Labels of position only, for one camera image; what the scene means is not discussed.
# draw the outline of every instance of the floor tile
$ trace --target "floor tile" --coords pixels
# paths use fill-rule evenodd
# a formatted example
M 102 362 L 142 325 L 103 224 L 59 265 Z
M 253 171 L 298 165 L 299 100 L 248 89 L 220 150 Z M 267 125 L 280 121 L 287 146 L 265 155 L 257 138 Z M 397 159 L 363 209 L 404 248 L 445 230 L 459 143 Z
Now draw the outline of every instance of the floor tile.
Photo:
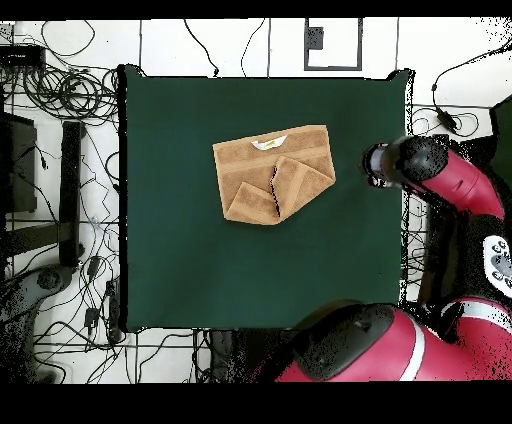
M 269 19 L 263 19 L 187 19 L 187 24 L 208 50 L 219 77 L 243 77 L 244 71 L 247 76 L 264 77 Z M 245 47 L 256 29 L 242 70 Z M 182 19 L 146 20 L 142 31 L 142 68 L 147 75 L 213 76 L 214 67 L 206 52 L 189 34 Z
M 129 384 L 127 369 L 128 373 L 133 372 L 135 349 L 116 347 L 114 350 L 115 354 L 112 350 L 85 352 L 84 347 L 37 346 L 36 351 L 41 353 L 36 357 L 40 361 L 64 368 L 64 384 L 85 384 L 88 381 L 89 384 Z M 63 373 L 60 370 L 47 365 L 40 365 L 40 369 L 53 370 L 59 376 L 57 382 L 62 380 Z
M 414 103 L 432 104 L 437 76 L 510 38 L 495 18 L 400 18 L 398 67 L 416 71 Z M 512 93 L 512 53 L 485 58 L 441 77 L 437 104 L 493 106 Z
M 271 77 L 387 78 L 395 70 L 396 17 L 363 19 L 361 71 L 304 71 L 304 27 L 304 18 L 272 18 Z
M 16 42 L 32 42 L 30 37 L 41 42 L 43 21 L 20 21 L 16 25 Z M 87 65 L 113 68 L 120 63 L 138 64 L 139 29 L 138 20 L 92 20 L 95 31 L 91 44 L 81 53 L 64 58 L 75 66 Z M 60 54 L 72 54 L 84 48 L 93 32 L 83 20 L 50 21 L 44 30 L 48 46 Z M 47 54 L 47 63 L 57 66 L 59 62 Z
M 157 348 L 139 348 L 138 363 L 142 373 L 139 372 L 138 374 L 141 383 L 182 383 L 187 382 L 191 374 L 192 381 L 194 381 L 191 363 L 193 349 L 163 348 L 158 353 L 156 351 Z M 143 363 L 153 355 L 155 355 L 153 358 Z M 199 368 L 205 371 L 210 365 L 207 350 L 201 349 L 197 356 Z

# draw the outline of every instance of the black panel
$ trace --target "black panel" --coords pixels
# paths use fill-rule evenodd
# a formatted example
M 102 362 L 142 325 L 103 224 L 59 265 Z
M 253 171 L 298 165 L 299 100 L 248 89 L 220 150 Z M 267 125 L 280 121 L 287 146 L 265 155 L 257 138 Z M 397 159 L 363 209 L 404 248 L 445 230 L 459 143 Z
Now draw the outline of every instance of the black panel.
M 70 238 L 59 244 L 61 265 L 76 267 L 80 256 L 80 163 L 81 141 L 85 124 L 64 121 L 62 124 L 62 159 L 59 220 L 71 224 Z
M 2 154 L 10 159 L 9 193 L 3 199 L 8 212 L 32 212 L 37 208 L 34 161 L 37 131 L 34 121 L 3 113 L 0 116 Z

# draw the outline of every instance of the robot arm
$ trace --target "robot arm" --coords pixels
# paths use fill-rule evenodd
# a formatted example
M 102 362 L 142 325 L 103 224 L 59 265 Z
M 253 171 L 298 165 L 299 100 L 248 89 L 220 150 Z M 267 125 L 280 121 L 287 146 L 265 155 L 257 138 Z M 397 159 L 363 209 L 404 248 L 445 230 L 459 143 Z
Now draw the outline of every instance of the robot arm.
M 392 144 L 377 144 L 364 154 L 363 168 L 369 177 L 400 184 L 429 202 L 472 215 L 505 218 L 500 194 L 488 176 L 439 138 L 404 137 Z
M 277 361 L 280 373 L 267 368 L 272 378 L 511 379 L 512 263 L 502 201 L 510 189 L 436 137 L 375 145 L 365 153 L 363 169 L 373 185 L 412 191 L 463 218 L 452 299 L 438 305 L 429 323 L 436 331 L 391 305 L 340 308 L 294 337 Z

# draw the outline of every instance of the white floor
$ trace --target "white floor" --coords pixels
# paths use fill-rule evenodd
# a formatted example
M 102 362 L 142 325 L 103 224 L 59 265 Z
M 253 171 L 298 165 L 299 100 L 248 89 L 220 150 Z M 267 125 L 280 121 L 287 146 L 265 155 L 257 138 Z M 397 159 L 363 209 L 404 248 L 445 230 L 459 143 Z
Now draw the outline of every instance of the white floor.
M 263 19 L 192 19 L 188 20 L 188 23 L 219 68 L 218 76 L 242 77 L 242 54 L 249 37 L 260 26 Z M 18 22 L 15 27 L 16 42 L 30 41 L 26 35 L 41 41 L 42 24 L 43 22 Z M 90 24 L 96 33 L 90 46 L 74 57 L 65 58 L 74 65 L 114 68 L 120 63 L 131 63 L 140 65 L 148 75 L 213 76 L 213 67 L 208 62 L 204 50 L 191 38 L 182 20 L 90 21 Z M 343 19 L 339 20 L 340 26 L 345 24 Z M 431 107 L 431 86 L 440 72 L 480 53 L 499 47 L 509 36 L 507 30 L 506 24 L 491 18 L 365 18 L 362 71 L 311 72 L 304 71 L 304 19 L 266 18 L 259 31 L 252 37 L 243 60 L 243 69 L 247 76 L 259 77 L 386 78 L 395 69 L 410 68 L 416 71 L 413 103 L 417 110 L 422 107 Z M 325 34 L 327 37 L 330 32 L 326 29 Z M 50 22 L 45 28 L 45 37 L 54 51 L 67 54 L 85 46 L 91 37 L 91 30 L 83 21 Z M 438 83 L 436 92 L 438 105 L 447 105 L 446 109 L 450 113 L 471 112 L 478 116 L 479 127 L 472 137 L 491 133 L 489 107 L 512 92 L 510 59 L 510 52 L 489 57 L 446 74 Z M 52 65 L 58 65 L 51 54 L 48 54 L 47 60 Z M 91 73 L 102 75 L 96 70 Z M 27 108 L 26 106 L 30 106 L 31 102 L 23 94 L 15 96 L 14 104 L 15 114 L 35 120 L 39 148 L 55 157 L 54 159 L 46 155 L 47 170 L 43 170 L 40 166 L 36 167 L 36 184 L 48 198 L 58 217 L 59 192 L 56 182 L 60 181 L 58 158 L 62 137 L 61 124 L 45 112 Z M 416 133 L 424 132 L 437 125 L 435 114 L 428 110 L 420 110 L 414 119 L 416 121 L 413 129 Z M 461 132 L 471 133 L 475 129 L 474 119 L 467 116 L 461 119 L 463 122 Z M 95 252 L 100 246 L 103 229 L 107 229 L 110 233 L 110 249 L 114 251 L 118 249 L 117 236 L 113 231 L 116 233 L 118 231 L 119 215 L 118 195 L 112 189 L 102 165 L 111 153 L 118 150 L 116 130 L 112 124 L 104 124 L 99 127 L 88 127 L 87 131 L 89 137 L 84 139 L 82 154 L 84 163 L 90 170 L 82 166 L 81 179 L 82 182 L 86 182 L 95 175 L 97 182 L 101 185 L 90 183 L 82 189 L 84 208 L 81 210 L 80 232 L 81 242 L 86 248 L 85 257 L 89 256 L 90 252 Z M 434 132 L 442 133 L 443 130 L 436 128 Z M 111 161 L 109 169 L 113 175 L 117 174 L 117 157 Z M 11 228 L 35 225 L 41 221 L 52 222 L 51 214 L 39 194 L 38 205 L 35 213 L 9 216 Z M 414 213 L 411 216 L 410 228 L 421 231 L 421 218 L 415 215 L 421 216 L 424 213 L 424 205 L 417 200 L 412 200 L 410 209 Z M 411 251 L 418 246 L 411 243 Z M 19 272 L 23 269 L 35 253 L 38 252 L 16 256 L 10 272 Z M 104 245 L 99 251 L 99 255 L 102 256 L 108 256 L 111 253 Z M 35 258 L 31 266 L 51 263 L 56 258 L 57 252 L 53 249 Z M 118 273 L 118 267 L 118 262 L 113 261 L 114 274 Z M 99 292 L 99 295 L 95 294 L 96 302 L 104 292 L 107 274 L 110 274 L 110 270 L 96 281 Z M 78 291 L 79 282 L 75 276 L 71 286 L 61 294 L 48 299 L 41 310 L 44 311 L 51 306 L 73 299 Z M 407 297 L 413 300 L 416 296 L 417 288 L 411 286 Z M 77 296 L 66 305 L 41 312 L 36 321 L 35 333 L 42 334 L 55 321 L 70 322 L 73 328 L 80 330 L 86 307 L 80 303 L 81 297 Z M 83 340 L 79 337 L 73 338 L 70 330 L 66 328 L 61 330 L 61 328 L 56 325 L 50 332 L 53 335 L 43 338 L 44 344 L 37 345 L 37 351 L 56 352 L 60 349 L 50 361 L 64 367 L 67 372 L 65 383 L 85 383 L 91 373 L 105 361 L 105 352 L 95 350 L 85 353 Z M 135 335 L 128 335 L 124 343 L 119 345 L 117 360 L 107 362 L 107 367 L 111 364 L 112 366 L 102 375 L 101 383 L 129 383 L 129 380 L 133 382 L 137 368 L 136 357 L 137 364 L 141 364 L 156 352 L 165 336 L 169 334 L 186 336 L 190 332 L 190 330 L 146 330 L 139 335 L 137 348 Z M 104 343 L 104 334 L 101 334 L 101 331 L 99 333 L 96 342 Z M 171 336 L 166 339 L 164 346 L 154 358 L 143 365 L 142 382 L 182 382 L 189 379 L 193 352 L 192 338 Z M 38 358 L 44 360 L 50 354 L 40 353 Z M 208 363 L 208 350 L 201 349 L 199 365 L 205 369 Z

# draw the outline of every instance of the brown towel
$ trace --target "brown towel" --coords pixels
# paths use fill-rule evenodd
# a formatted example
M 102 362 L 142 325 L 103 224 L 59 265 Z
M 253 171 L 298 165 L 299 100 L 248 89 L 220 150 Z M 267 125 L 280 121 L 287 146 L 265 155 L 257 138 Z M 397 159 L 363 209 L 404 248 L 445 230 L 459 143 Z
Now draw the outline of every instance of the brown towel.
M 281 136 L 284 142 L 268 150 L 251 144 Z M 217 143 L 213 153 L 222 210 L 230 221 L 278 224 L 336 180 L 325 125 Z

